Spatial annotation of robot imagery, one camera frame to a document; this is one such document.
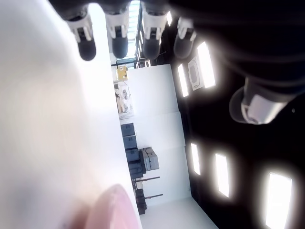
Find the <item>black ceiling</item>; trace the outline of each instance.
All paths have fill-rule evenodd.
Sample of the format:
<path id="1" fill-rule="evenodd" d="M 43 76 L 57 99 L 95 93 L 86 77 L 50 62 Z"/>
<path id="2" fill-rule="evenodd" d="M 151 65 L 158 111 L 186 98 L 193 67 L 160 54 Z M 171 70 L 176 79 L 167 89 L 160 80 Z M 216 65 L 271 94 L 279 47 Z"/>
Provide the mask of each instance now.
<path id="1" fill-rule="evenodd" d="M 233 72 L 210 52 L 216 86 L 192 90 L 188 80 L 188 62 L 196 55 L 196 47 L 202 43 L 197 36 L 192 54 L 178 60 L 173 54 L 173 42 L 177 33 L 177 18 L 163 33 L 166 54 L 162 62 L 170 63 L 182 116 L 189 167 L 192 197 L 220 229 L 260 229 L 262 216 L 262 184 L 265 173 L 278 170 L 293 179 L 293 207 L 288 215 L 290 229 L 305 228 L 305 96 L 292 101 L 278 117 L 268 125 L 245 125 L 233 121 L 229 115 L 229 101 L 233 93 L 244 85 L 244 78 Z M 182 97 L 177 67 L 183 64 L 189 96 Z M 193 171 L 190 143 L 198 145 L 201 175 Z M 228 160 L 232 180 L 230 198 L 217 195 L 214 178 L 214 154 L 221 151 Z"/>

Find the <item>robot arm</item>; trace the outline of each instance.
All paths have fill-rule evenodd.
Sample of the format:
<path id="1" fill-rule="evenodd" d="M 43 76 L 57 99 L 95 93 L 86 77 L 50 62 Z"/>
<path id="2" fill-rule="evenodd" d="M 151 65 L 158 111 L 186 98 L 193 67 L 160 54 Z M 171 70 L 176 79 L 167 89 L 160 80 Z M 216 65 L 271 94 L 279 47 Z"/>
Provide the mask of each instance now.
<path id="1" fill-rule="evenodd" d="M 96 49 L 88 12 L 90 0 L 50 2 L 74 33 L 81 57 L 87 61 L 92 60 Z M 130 0 L 95 2 L 99 3 L 105 12 L 114 55 L 124 58 L 128 51 Z M 305 91 L 302 67 L 305 58 L 296 55 L 302 49 L 305 53 L 305 46 L 302 46 L 305 35 L 301 33 L 303 27 L 296 24 L 297 21 L 294 22 L 296 19 L 293 16 L 302 10 L 302 7 L 285 8 L 279 4 L 265 7 L 260 5 L 264 4 L 260 1 L 252 4 L 253 6 L 247 5 L 247 9 L 251 10 L 244 14 L 234 2 L 224 1 L 220 6 L 217 1 L 211 1 L 204 9 L 197 9 L 194 7 L 196 3 L 189 4 L 185 1 L 169 3 L 168 0 L 143 0 L 143 44 L 146 58 L 155 59 L 160 51 L 159 41 L 170 5 L 181 15 L 174 44 L 174 53 L 178 58 L 189 56 L 198 34 L 210 33 L 213 41 L 221 37 L 223 42 L 214 43 L 217 43 L 222 58 L 229 66 L 234 66 L 234 71 L 246 78 L 245 86 L 231 98 L 230 115 L 237 122 L 260 125 L 270 123 L 290 101 Z M 295 36 L 295 44 L 285 42 L 288 34 Z M 255 48 L 250 43 L 254 38 L 259 42 Z"/>

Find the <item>blurred white object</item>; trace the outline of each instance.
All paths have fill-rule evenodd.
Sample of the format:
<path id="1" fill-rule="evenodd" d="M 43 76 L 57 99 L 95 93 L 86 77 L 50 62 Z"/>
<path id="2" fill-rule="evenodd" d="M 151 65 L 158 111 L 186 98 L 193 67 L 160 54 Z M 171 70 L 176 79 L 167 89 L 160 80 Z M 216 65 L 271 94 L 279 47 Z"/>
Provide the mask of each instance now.
<path id="1" fill-rule="evenodd" d="M 48 1 L 1 3 L 0 228 L 82 225 L 116 183 L 137 211 L 104 52 L 105 17 L 97 4 L 89 10 L 97 54 L 85 62 Z"/>

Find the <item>robotic finger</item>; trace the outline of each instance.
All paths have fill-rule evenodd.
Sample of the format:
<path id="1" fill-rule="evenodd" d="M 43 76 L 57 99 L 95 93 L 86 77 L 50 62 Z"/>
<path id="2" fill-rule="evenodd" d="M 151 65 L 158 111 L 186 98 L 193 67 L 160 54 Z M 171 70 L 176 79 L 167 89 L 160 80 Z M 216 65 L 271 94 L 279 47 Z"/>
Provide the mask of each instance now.
<path id="1" fill-rule="evenodd" d="M 128 52 L 129 4 L 130 0 L 122 0 L 118 4 L 113 4 L 112 1 L 100 4 L 105 12 L 107 29 L 112 38 L 113 54 L 121 59 Z"/>
<path id="2" fill-rule="evenodd" d="M 193 43 L 197 34 L 193 26 L 193 21 L 188 18 L 180 17 L 178 20 L 177 29 L 178 32 L 173 51 L 176 57 L 185 59 L 192 51 Z"/>
<path id="3" fill-rule="evenodd" d="M 160 39 L 166 25 L 169 6 L 166 2 L 142 2 L 144 27 L 144 55 L 156 59 L 160 52 Z"/>
<path id="4" fill-rule="evenodd" d="M 92 21 L 88 4 L 61 5 L 56 0 L 50 1 L 57 13 L 65 20 L 75 36 L 80 56 L 85 61 L 92 60 L 96 55 Z"/>

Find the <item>gray machine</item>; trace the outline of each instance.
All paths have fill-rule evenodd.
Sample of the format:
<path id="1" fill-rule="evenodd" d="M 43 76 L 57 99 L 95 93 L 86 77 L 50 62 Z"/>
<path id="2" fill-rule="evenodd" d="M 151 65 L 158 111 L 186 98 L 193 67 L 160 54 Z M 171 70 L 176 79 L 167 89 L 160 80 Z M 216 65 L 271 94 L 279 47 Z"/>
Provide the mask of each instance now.
<path id="1" fill-rule="evenodd" d="M 151 147 L 142 150 L 146 171 L 159 169 L 158 156 Z"/>

